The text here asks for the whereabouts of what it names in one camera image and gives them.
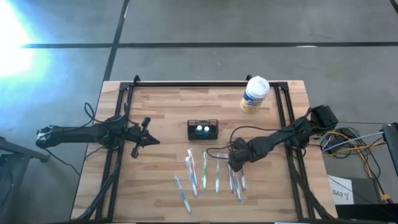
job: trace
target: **toothbrush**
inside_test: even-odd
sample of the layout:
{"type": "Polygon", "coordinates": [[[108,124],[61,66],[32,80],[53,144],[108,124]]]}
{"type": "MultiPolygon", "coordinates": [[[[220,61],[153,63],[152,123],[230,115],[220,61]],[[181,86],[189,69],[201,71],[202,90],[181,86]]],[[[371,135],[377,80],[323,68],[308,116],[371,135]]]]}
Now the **toothbrush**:
{"type": "Polygon", "coordinates": [[[194,194],[195,198],[197,198],[198,197],[198,190],[197,190],[197,186],[195,185],[195,178],[193,176],[193,171],[192,171],[192,168],[191,168],[191,163],[189,161],[189,157],[185,158],[185,163],[187,164],[188,171],[189,171],[189,174],[190,174],[190,177],[191,177],[193,194],[194,194]]]}
{"type": "Polygon", "coordinates": [[[217,170],[216,170],[216,194],[218,194],[218,189],[220,187],[220,159],[217,159],[217,170]]]}
{"type": "Polygon", "coordinates": [[[206,189],[206,175],[207,175],[207,153],[203,152],[203,173],[201,177],[201,186],[202,189],[206,189]]]}
{"type": "Polygon", "coordinates": [[[182,187],[180,185],[180,181],[178,180],[177,176],[174,177],[174,181],[175,181],[175,183],[178,185],[178,187],[180,189],[180,194],[181,194],[182,200],[184,201],[185,208],[187,209],[188,213],[191,214],[191,212],[192,212],[191,211],[191,207],[189,207],[187,197],[185,196],[184,190],[182,189],[182,187]]]}
{"type": "Polygon", "coordinates": [[[248,187],[246,186],[246,181],[244,179],[243,167],[241,169],[241,178],[242,178],[242,188],[243,190],[246,190],[248,187]]]}
{"type": "Polygon", "coordinates": [[[228,179],[229,179],[229,189],[231,189],[231,194],[234,194],[234,187],[232,186],[232,177],[231,177],[231,167],[228,164],[228,161],[226,162],[226,165],[228,166],[228,179]]]}
{"type": "Polygon", "coordinates": [[[232,172],[232,174],[233,174],[233,179],[234,179],[234,183],[235,183],[236,195],[238,196],[239,203],[241,203],[242,202],[241,189],[240,189],[238,180],[236,178],[235,172],[232,172]]]}
{"type": "Polygon", "coordinates": [[[195,177],[195,185],[198,187],[197,172],[195,171],[195,161],[193,160],[192,150],[188,149],[189,158],[192,159],[193,176],[195,177]]]}

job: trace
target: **white lid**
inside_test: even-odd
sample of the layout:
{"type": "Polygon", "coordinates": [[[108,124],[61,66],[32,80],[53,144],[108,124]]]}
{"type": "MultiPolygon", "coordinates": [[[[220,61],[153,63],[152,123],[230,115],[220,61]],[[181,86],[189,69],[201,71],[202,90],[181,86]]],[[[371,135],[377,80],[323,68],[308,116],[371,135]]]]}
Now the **white lid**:
{"type": "Polygon", "coordinates": [[[255,98],[263,98],[269,91],[269,83],[260,76],[253,77],[249,80],[246,91],[255,98]]]}

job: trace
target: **disinfecting wipes container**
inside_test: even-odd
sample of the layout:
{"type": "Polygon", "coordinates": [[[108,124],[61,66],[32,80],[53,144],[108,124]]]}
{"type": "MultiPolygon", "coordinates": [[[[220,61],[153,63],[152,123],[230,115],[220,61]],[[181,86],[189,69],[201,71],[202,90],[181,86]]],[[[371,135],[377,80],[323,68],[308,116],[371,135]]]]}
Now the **disinfecting wipes container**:
{"type": "Polygon", "coordinates": [[[251,78],[246,86],[241,101],[241,108],[246,113],[256,113],[260,110],[262,101],[269,91],[269,83],[265,78],[251,78]]]}

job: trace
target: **wooden tabletop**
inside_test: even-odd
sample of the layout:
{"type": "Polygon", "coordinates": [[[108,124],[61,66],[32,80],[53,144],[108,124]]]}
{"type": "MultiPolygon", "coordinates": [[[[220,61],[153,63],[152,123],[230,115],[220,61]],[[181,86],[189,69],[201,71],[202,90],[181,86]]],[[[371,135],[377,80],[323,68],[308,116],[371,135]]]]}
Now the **wooden tabletop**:
{"type": "MultiPolygon", "coordinates": [[[[288,81],[295,117],[303,116],[309,107],[303,81],[288,81]]],[[[98,103],[97,119],[114,114],[120,82],[104,82],[98,103]]],[[[234,128],[243,125],[280,128],[278,108],[273,89],[270,90],[260,112],[246,114],[240,108],[244,87],[144,87],[134,88],[130,119],[141,123],[143,117],[152,118],[148,127],[161,144],[141,148],[137,159],[130,153],[133,142],[126,142],[116,199],[115,222],[289,222],[297,221],[294,209],[289,170],[283,144],[275,147],[267,157],[246,163],[244,173],[248,189],[239,203],[231,195],[228,166],[220,161],[220,192],[215,193],[216,161],[208,160],[207,188],[199,187],[194,198],[185,165],[187,149],[192,148],[200,183],[203,151],[208,147],[225,146],[234,128]],[[189,141],[188,119],[218,119],[218,140],[189,141]],[[174,176],[179,177],[192,214],[182,202],[174,176]]],[[[235,137],[248,140],[271,132],[240,129],[235,137]]],[[[90,144],[87,153],[100,147],[90,144]]],[[[72,218],[79,216],[92,202],[100,189],[106,151],[92,154],[84,163],[72,218]]],[[[304,157],[310,188],[320,203],[336,217],[328,177],[322,154],[317,147],[308,147],[304,157]]],[[[300,194],[303,209],[305,201],[300,194]]],[[[103,213],[106,214],[109,196],[103,213]]]]}

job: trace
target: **white sign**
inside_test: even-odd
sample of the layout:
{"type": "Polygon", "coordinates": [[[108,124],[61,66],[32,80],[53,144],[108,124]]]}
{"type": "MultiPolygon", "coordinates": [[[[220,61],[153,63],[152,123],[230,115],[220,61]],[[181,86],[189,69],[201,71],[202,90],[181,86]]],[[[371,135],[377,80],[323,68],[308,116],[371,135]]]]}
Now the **white sign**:
{"type": "Polygon", "coordinates": [[[354,204],[353,183],[351,180],[328,175],[331,194],[335,205],[354,204]]]}

